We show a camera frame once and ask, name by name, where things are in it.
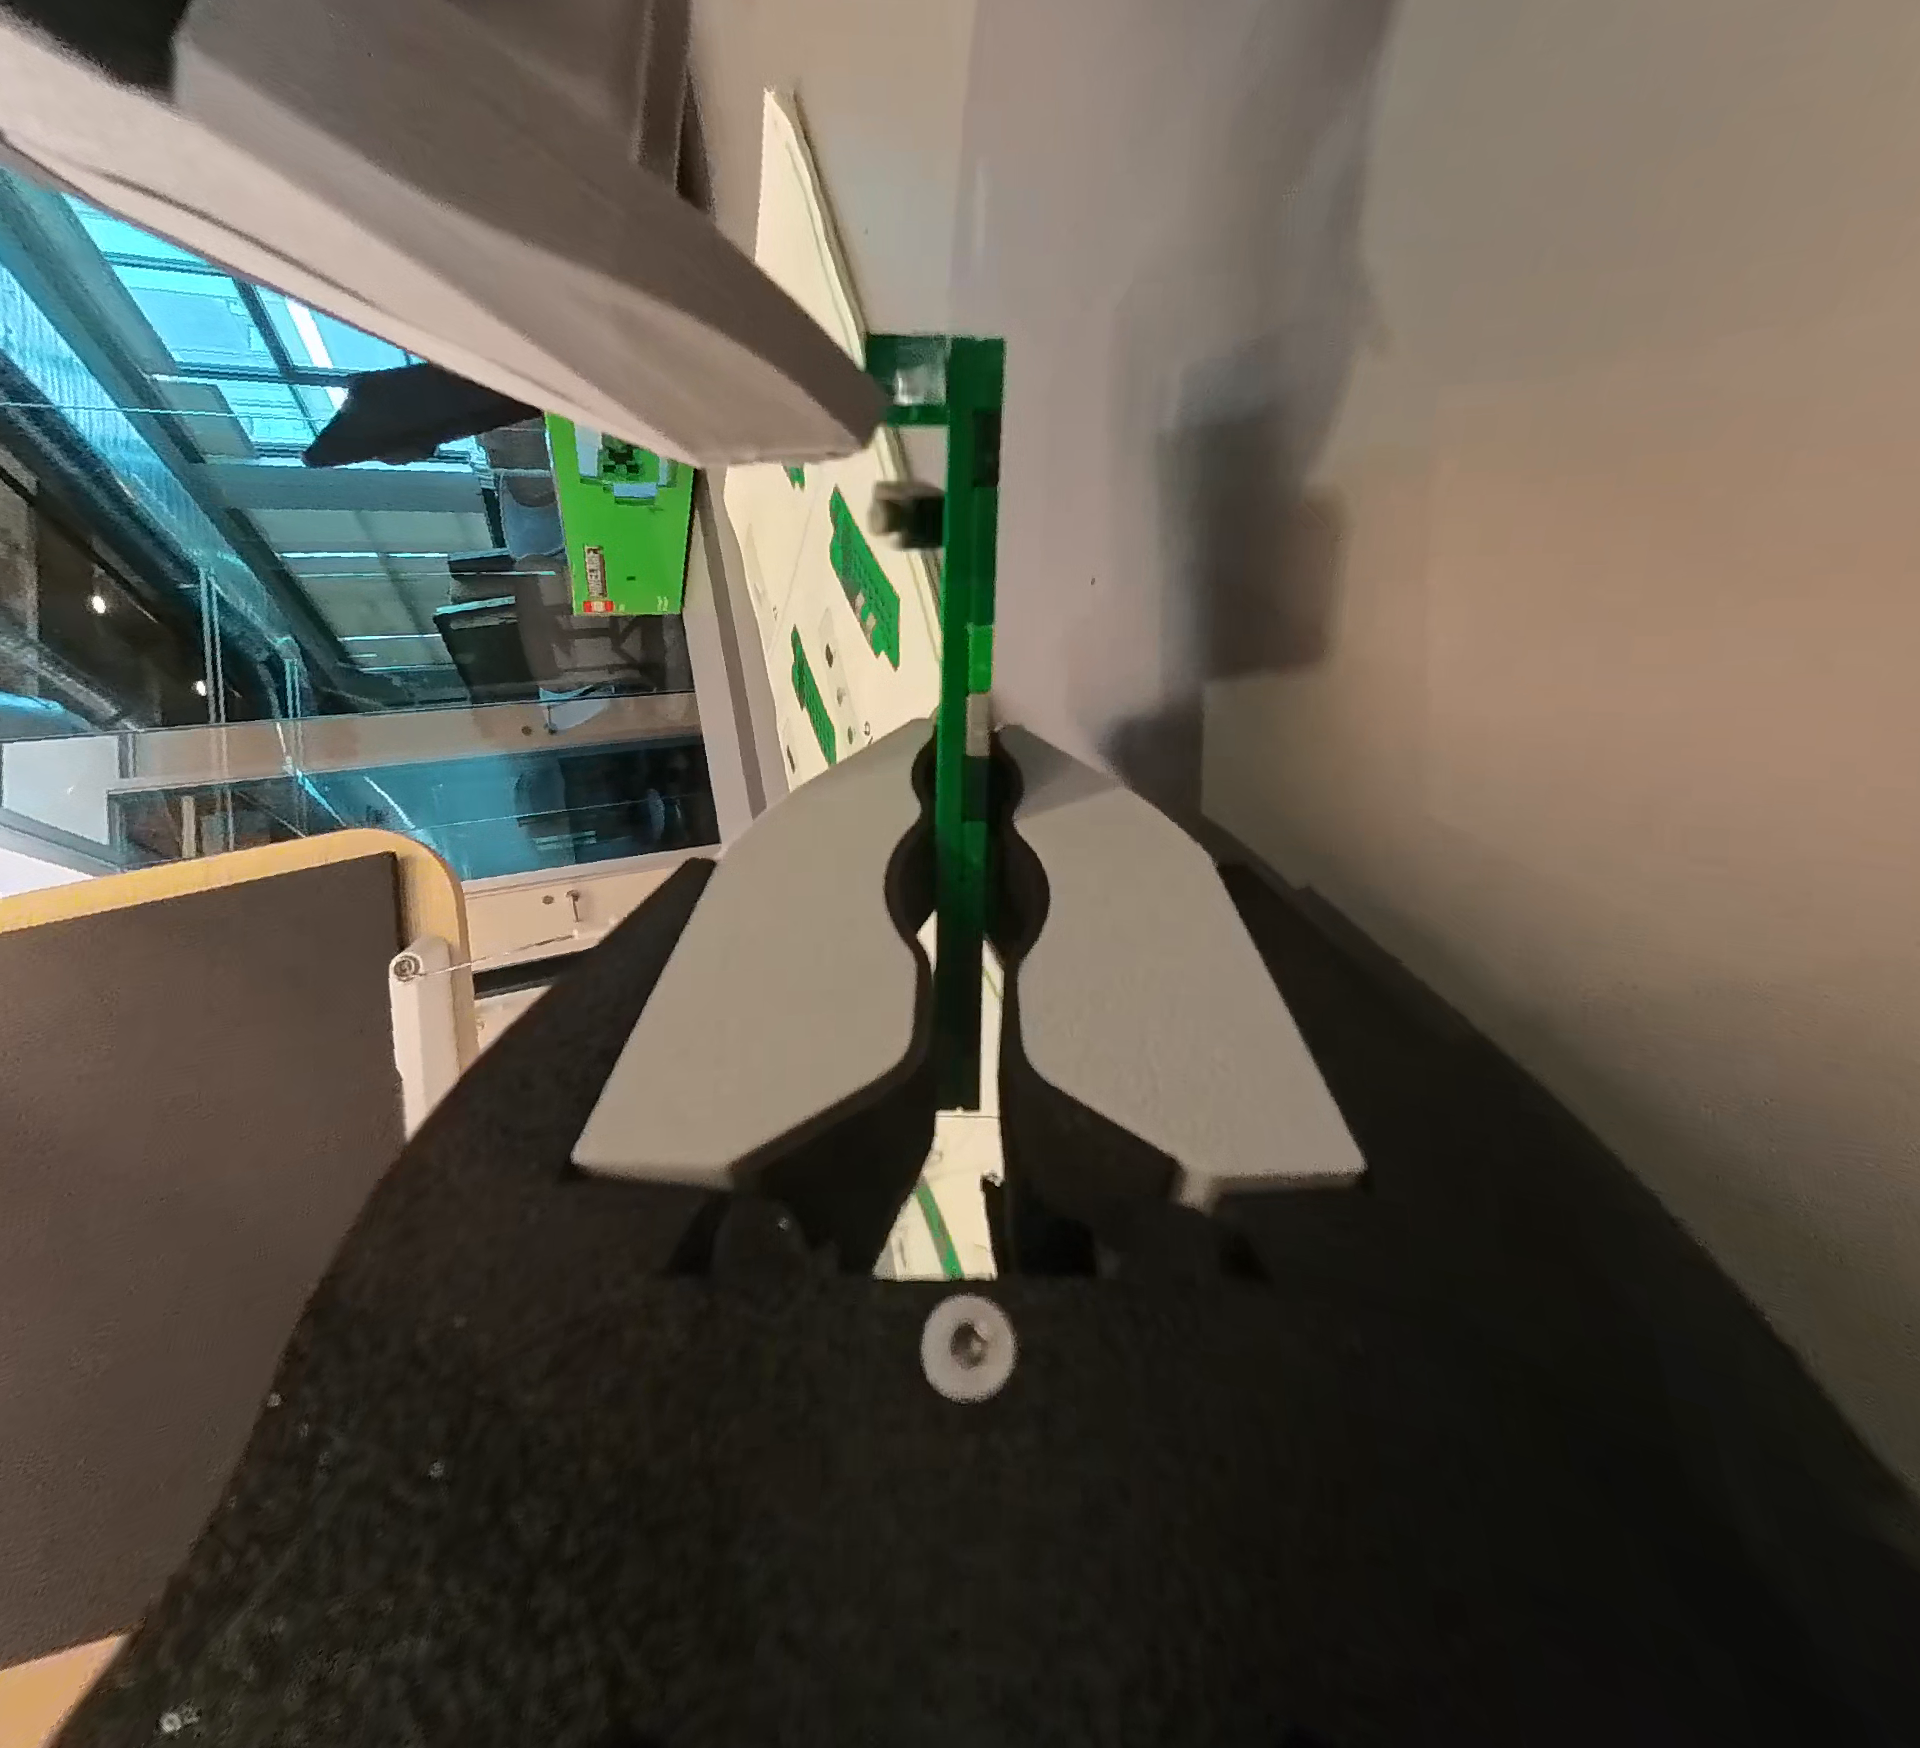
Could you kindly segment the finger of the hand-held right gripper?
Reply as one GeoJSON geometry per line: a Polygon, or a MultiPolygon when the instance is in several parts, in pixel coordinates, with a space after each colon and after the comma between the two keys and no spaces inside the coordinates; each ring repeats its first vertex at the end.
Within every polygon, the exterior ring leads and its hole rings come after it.
{"type": "Polygon", "coordinates": [[[84,201],[515,401],[695,467],[830,461],[882,397],[846,348],[679,198],[615,160],[480,213],[300,120],[243,134],[3,14],[3,142],[84,201]]]}
{"type": "Polygon", "coordinates": [[[189,0],[171,57],[204,126],[252,104],[484,214],[509,169],[554,194],[615,160],[710,210],[692,0],[189,0]]]}

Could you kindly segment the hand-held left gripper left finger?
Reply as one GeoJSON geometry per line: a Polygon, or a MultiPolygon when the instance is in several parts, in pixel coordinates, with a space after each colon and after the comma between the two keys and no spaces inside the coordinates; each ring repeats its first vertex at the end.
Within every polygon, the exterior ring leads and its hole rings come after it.
{"type": "Polygon", "coordinates": [[[914,718],[726,849],[572,1148],[613,1183],[775,1204],[875,1269],[936,1119],[934,729],[914,718]]]}

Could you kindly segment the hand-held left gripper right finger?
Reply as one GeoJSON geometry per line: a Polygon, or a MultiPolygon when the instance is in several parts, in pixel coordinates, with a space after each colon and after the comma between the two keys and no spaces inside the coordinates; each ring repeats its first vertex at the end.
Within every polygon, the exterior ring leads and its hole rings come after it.
{"type": "Polygon", "coordinates": [[[1039,734],[994,739],[989,943],[1016,1257],[1113,1257],[1367,1163],[1219,867],[1039,734]]]}

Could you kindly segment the green studded brick plate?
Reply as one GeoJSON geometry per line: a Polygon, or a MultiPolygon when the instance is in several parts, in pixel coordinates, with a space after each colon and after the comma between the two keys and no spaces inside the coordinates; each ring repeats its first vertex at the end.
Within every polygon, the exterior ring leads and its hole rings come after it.
{"type": "Polygon", "coordinates": [[[931,1069],[936,1109],[981,1105],[986,954],[994,920],[995,563],[1004,342],[867,335],[861,365],[892,429],[946,439],[944,488],[892,501],[907,545],[938,540],[938,707],[930,752],[931,1069]]]}

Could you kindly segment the grey desk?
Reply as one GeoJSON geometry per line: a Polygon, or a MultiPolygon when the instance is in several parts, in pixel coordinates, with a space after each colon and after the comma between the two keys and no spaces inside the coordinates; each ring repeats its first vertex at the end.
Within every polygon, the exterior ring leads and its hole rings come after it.
{"type": "Polygon", "coordinates": [[[1010,356],[1017,722],[1541,1082],[1915,1493],[1915,0],[692,0],[1010,356]]]}

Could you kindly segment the building instruction booklet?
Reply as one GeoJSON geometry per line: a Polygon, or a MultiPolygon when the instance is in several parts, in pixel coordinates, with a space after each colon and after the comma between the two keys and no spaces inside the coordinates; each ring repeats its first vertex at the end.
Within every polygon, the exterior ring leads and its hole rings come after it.
{"type": "MultiPolygon", "coordinates": [[[[865,319],[804,130],[800,103],[766,90],[754,263],[857,359],[865,319]]],[[[873,529],[875,488],[911,478],[882,430],[836,462],[787,461],[728,473],[723,513],[772,690],[780,787],[823,776],[903,725],[930,718],[941,681],[941,554],[873,529]]],[[[909,1198],[875,1269],[895,1280],[992,1280],[983,1185],[1000,1177],[995,1091],[978,1110],[939,1113],[909,1198]]]]}

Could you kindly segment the green cardboard toy box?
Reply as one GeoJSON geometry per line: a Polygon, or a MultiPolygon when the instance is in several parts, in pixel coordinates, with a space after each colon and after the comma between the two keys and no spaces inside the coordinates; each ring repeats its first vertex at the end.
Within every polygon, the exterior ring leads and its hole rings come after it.
{"type": "Polygon", "coordinates": [[[559,414],[543,417],[543,443],[572,613],[582,618],[678,617],[697,471],[559,414]]]}

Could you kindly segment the black panel wooden edge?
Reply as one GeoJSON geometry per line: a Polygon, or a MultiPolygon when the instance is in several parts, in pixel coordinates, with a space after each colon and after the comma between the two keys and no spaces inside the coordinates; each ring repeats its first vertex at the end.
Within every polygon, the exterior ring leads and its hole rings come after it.
{"type": "Polygon", "coordinates": [[[3,1744],[58,1739],[476,1058],[468,908],[342,830],[3,896],[3,1744]]]}

